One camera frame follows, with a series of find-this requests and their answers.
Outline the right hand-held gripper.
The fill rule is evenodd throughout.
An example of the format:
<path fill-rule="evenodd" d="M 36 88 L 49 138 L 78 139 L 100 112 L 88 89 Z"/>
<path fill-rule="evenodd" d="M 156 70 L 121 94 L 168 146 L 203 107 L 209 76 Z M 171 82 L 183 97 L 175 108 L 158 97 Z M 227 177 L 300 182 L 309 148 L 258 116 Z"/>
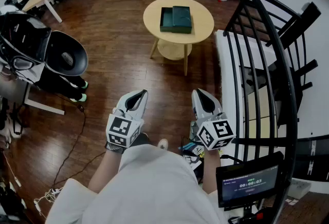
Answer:
<path fill-rule="evenodd" d="M 212 94 L 203 89 L 193 90 L 192 107 L 196 116 L 209 116 L 198 120 L 201 124 L 196 133 L 208 151 L 226 147 L 235 138 L 219 100 Z"/>

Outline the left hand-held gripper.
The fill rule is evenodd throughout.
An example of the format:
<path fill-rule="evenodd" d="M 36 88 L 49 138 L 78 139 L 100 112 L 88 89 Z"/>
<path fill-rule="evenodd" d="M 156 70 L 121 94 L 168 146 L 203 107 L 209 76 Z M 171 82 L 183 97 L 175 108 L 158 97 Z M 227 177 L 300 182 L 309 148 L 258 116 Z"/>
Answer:
<path fill-rule="evenodd" d="M 148 101 L 145 89 L 131 91 L 122 96 L 106 126 L 106 140 L 111 145 L 129 148 L 144 124 L 143 115 Z"/>

